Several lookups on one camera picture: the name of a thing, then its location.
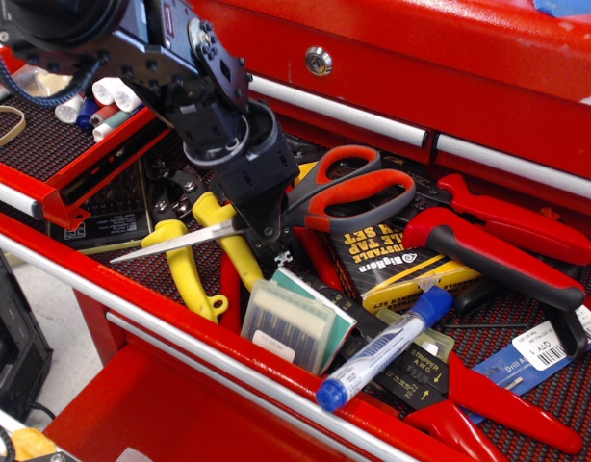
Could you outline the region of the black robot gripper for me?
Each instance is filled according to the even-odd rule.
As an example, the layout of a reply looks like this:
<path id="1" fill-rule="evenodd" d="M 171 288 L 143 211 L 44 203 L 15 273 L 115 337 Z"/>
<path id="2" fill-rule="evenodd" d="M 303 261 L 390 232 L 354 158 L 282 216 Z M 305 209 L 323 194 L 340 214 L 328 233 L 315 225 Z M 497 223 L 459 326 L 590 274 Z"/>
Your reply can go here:
<path id="1" fill-rule="evenodd" d="M 254 253 L 263 266 L 285 266 L 296 256 L 293 233 L 280 237 L 285 191 L 298 166 L 279 120 L 264 101 L 251 101 L 245 116 L 244 151 L 213 168 L 224 197 L 260 241 Z"/>

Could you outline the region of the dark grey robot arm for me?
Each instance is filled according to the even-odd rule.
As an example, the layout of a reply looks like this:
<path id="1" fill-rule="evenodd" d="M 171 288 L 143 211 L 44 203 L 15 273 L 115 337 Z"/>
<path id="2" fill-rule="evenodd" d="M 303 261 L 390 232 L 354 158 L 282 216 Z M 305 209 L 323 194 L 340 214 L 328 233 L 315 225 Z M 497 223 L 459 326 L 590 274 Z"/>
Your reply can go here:
<path id="1" fill-rule="evenodd" d="M 285 192 L 298 168 L 271 108 L 250 98 L 245 61 L 186 1 L 0 1 L 0 45 L 69 84 L 54 107 L 103 77 L 120 79 L 213 172 L 266 265 L 281 254 Z"/>

